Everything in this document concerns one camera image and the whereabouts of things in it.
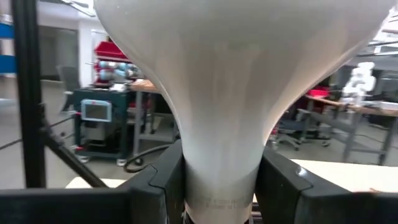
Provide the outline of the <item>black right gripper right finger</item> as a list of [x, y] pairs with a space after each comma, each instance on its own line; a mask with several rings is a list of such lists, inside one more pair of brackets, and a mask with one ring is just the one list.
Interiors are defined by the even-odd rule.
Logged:
[[397, 194], [350, 192], [272, 149], [263, 152], [256, 198], [264, 223], [397, 223]]

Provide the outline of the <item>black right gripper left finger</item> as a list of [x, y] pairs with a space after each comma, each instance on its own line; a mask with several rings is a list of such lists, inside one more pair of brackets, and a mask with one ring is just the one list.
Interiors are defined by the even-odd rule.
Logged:
[[1, 191], [1, 224], [181, 223], [185, 168], [176, 141], [116, 188]]

